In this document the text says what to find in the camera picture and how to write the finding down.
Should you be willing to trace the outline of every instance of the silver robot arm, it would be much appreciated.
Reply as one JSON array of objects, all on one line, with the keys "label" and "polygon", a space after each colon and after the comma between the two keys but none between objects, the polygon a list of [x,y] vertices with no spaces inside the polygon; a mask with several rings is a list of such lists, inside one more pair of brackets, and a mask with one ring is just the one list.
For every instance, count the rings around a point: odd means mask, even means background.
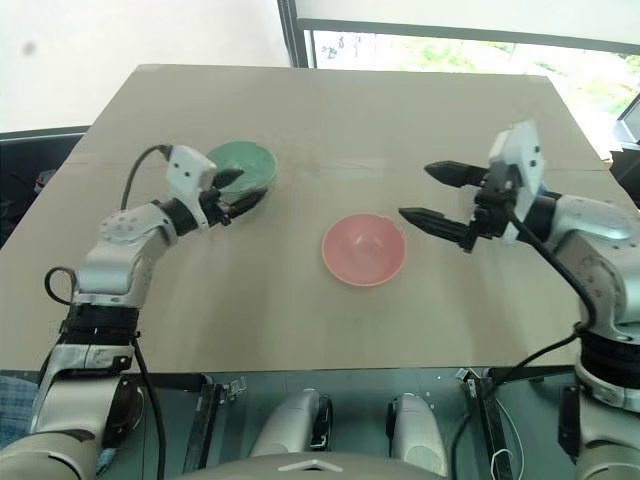
[{"label": "silver robot arm", "polygon": [[594,315],[576,327],[576,388],[565,391],[559,443],[579,480],[640,479],[640,216],[610,203],[544,192],[535,127],[501,133],[489,168],[438,162],[425,170],[454,187],[477,187],[466,225],[440,212],[403,208],[425,232],[471,252],[478,237],[521,238],[507,205],[586,289]]},{"label": "silver robot arm", "polygon": [[220,172],[186,146],[163,150],[171,200],[117,212],[77,272],[69,314],[40,379],[31,435],[0,452],[1,478],[92,479],[97,452],[132,429],[141,398],[131,367],[137,319],[153,268],[193,230],[228,225],[265,190],[228,205],[219,188],[243,172]]}]

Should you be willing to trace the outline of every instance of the beige table surface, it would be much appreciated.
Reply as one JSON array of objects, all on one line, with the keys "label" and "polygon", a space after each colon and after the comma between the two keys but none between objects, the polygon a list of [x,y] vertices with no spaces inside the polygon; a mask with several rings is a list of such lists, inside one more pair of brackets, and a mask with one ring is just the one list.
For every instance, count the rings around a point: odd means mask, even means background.
[{"label": "beige table surface", "polygon": [[[466,220],[459,190],[422,173],[484,165],[495,135],[537,122],[545,182],[633,209],[546,79],[525,76],[142,66],[124,84],[0,251],[0,368],[36,369],[65,307],[42,287],[77,268],[117,209],[143,148],[203,152],[251,139],[279,171],[267,199],[229,228],[180,240],[156,267],[139,327],[154,371],[504,365],[565,336],[577,299],[526,245],[473,255],[398,214],[426,206]],[[164,165],[140,169],[130,205],[164,198]],[[343,285],[321,238],[353,212],[393,218],[408,256],[390,283]],[[62,279],[57,288],[64,288]],[[571,362],[565,349],[542,363]]]}]

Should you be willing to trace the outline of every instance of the green bowl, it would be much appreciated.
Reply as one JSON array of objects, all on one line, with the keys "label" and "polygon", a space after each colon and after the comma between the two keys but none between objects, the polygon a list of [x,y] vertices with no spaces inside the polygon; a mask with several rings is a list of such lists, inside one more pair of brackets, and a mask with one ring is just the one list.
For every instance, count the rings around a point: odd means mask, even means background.
[{"label": "green bowl", "polygon": [[224,143],[209,153],[207,158],[216,164],[218,172],[231,168],[244,171],[231,185],[220,191],[227,197],[241,197],[259,188],[268,187],[276,176],[276,159],[264,147],[249,141]]}]

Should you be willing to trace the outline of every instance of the white wall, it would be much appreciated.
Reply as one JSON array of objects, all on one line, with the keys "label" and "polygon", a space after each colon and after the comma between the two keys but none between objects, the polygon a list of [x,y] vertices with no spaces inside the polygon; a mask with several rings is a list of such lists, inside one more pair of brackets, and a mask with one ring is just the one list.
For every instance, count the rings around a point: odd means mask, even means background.
[{"label": "white wall", "polygon": [[525,32],[640,44],[638,0],[297,0],[298,18]]},{"label": "white wall", "polygon": [[0,132],[89,125],[145,63],[288,66],[276,0],[1,0]]}]

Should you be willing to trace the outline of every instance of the blue fabric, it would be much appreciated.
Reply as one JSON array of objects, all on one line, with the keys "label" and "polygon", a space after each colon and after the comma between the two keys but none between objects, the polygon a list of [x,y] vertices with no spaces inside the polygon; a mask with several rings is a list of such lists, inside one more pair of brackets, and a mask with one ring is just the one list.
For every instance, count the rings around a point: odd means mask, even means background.
[{"label": "blue fabric", "polygon": [[[21,378],[0,375],[0,450],[27,436],[31,409],[38,386]],[[103,450],[98,456],[96,471],[102,473],[116,451]]]}]

